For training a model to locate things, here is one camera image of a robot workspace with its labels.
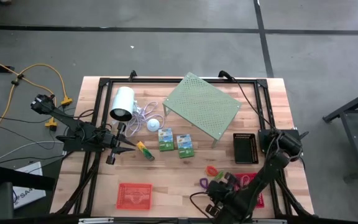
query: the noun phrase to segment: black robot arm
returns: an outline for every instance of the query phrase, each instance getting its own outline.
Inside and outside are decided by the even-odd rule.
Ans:
[[[57,136],[58,140],[65,143],[64,150],[98,152],[103,151],[104,148],[110,148],[112,149],[111,154],[106,161],[108,164],[114,164],[115,154],[135,150],[119,146],[120,142],[135,146],[135,144],[128,141],[122,134],[126,128],[124,123],[119,123],[118,132],[116,135],[113,135],[110,133],[110,130],[106,128],[97,128],[91,123],[84,122],[80,120],[80,118],[75,119],[76,117],[59,110],[53,103],[53,97],[53,95],[38,94],[31,103],[31,109],[39,114],[49,114],[67,125],[67,134],[65,136]]]
[[[276,150],[267,154],[263,168],[248,185],[235,191],[234,187],[239,186],[239,181],[230,173],[225,175],[227,182],[212,181],[209,184],[206,193],[214,205],[208,205],[206,211],[214,217],[215,224],[233,224],[252,218],[252,212],[257,205],[259,194],[273,180],[277,180],[283,194],[288,196],[291,205],[299,216],[312,217],[278,178],[280,169],[285,168],[300,155],[300,142],[279,130],[272,130],[271,138],[271,147],[274,146]]]

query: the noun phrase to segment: floor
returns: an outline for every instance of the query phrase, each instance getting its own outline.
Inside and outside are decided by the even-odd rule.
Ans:
[[[0,62],[16,71],[33,63],[48,63],[60,71],[75,100],[86,75],[176,75],[193,72],[216,76],[225,70],[237,77],[284,78],[293,119],[304,138],[304,160],[311,199],[317,215],[358,221],[358,182],[342,177],[358,170],[342,124],[321,119],[358,95],[358,0],[260,0],[257,19],[253,0],[21,0],[0,6],[0,24],[88,27],[222,28],[216,32],[39,32],[0,30]],[[351,30],[350,35],[263,34],[257,29]],[[28,76],[58,97],[58,77],[46,68]],[[0,73],[0,115],[13,75]],[[39,90],[25,83],[15,91],[7,117],[44,118],[29,105]],[[3,121],[2,126],[36,141],[51,141],[42,124]],[[0,129],[0,155],[28,141]],[[59,155],[27,147],[8,158]],[[6,163],[20,167],[28,160]],[[56,177],[59,162],[44,168]],[[50,197],[16,212],[46,212]]]

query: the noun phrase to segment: orange ring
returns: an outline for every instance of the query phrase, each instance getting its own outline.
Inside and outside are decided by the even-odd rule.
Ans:
[[[206,175],[210,177],[215,177],[219,172],[218,170],[213,166],[207,166],[205,169]]]

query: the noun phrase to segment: small white ball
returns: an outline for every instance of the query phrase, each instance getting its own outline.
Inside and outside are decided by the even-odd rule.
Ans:
[[[147,129],[149,131],[157,131],[158,129],[160,129],[160,122],[155,118],[150,119],[147,122]]]

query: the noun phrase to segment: green box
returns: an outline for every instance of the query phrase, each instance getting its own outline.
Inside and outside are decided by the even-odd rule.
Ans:
[[[194,156],[193,144],[189,134],[177,136],[178,151],[180,158],[187,158]]]
[[[172,129],[164,128],[158,130],[158,143],[160,151],[171,151],[173,150],[173,134]]]

